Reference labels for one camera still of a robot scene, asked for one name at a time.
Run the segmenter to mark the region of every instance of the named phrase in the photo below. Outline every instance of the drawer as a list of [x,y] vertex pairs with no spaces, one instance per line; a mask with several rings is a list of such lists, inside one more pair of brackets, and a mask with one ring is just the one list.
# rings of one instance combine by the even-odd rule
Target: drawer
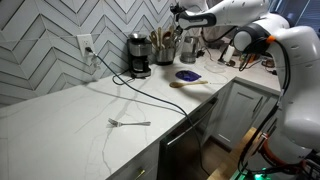
[[144,173],[138,178],[145,179],[148,176],[156,176],[159,158],[159,143],[151,145],[148,147],[142,154],[133,158],[129,164],[125,165],[124,169],[121,171],[115,172],[115,176],[108,178],[108,180],[135,180],[141,174]]

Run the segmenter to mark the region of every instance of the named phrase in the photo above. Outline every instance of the herringbone tile backsplash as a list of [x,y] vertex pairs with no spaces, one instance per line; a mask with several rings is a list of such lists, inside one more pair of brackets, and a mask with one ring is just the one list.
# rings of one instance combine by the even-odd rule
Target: herringbone tile backsplash
[[127,35],[173,21],[175,0],[0,1],[0,107],[104,78],[82,60],[76,36],[92,34],[115,71],[128,68]]

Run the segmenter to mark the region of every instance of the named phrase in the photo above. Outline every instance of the kitchen counter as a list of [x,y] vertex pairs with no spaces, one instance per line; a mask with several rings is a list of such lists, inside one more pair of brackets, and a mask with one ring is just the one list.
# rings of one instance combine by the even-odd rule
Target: kitchen counter
[[[187,113],[234,78],[280,89],[278,78],[260,64],[243,72],[226,67],[224,73],[212,73],[204,68],[207,55],[193,65],[180,63],[179,57],[170,66],[152,65],[151,77],[130,85]],[[219,55],[212,51],[213,59]],[[180,70],[192,70],[209,83],[169,87]],[[151,126],[113,128],[109,118],[150,121]],[[183,119],[178,108],[117,86],[111,77],[5,107],[0,109],[0,179],[106,179]]]

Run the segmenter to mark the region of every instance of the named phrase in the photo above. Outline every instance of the dishwasher handle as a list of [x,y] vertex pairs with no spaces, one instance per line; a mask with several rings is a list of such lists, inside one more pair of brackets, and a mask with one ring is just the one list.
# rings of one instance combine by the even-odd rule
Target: dishwasher handle
[[189,127],[187,130],[185,130],[184,132],[182,132],[181,134],[179,134],[177,137],[175,137],[173,140],[169,141],[167,143],[167,147],[173,146],[176,144],[176,142],[182,138],[182,136],[184,136],[185,134],[187,134],[190,130],[192,130],[192,128],[195,128],[210,112],[212,112],[212,110],[215,108],[215,105],[217,104],[218,99],[214,98],[214,101],[211,101],[210,104],[212,104],[212,107],[204,113],[204,115],[195,123],[193,123],[193,126]]

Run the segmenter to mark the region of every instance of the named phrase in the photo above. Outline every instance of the utensil holder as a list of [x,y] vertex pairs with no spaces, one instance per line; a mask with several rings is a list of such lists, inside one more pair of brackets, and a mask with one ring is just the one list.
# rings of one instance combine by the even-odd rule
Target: utensil holder
[[173,63],[176,48],[161,49],[156,51],[157,65],[165,66]]

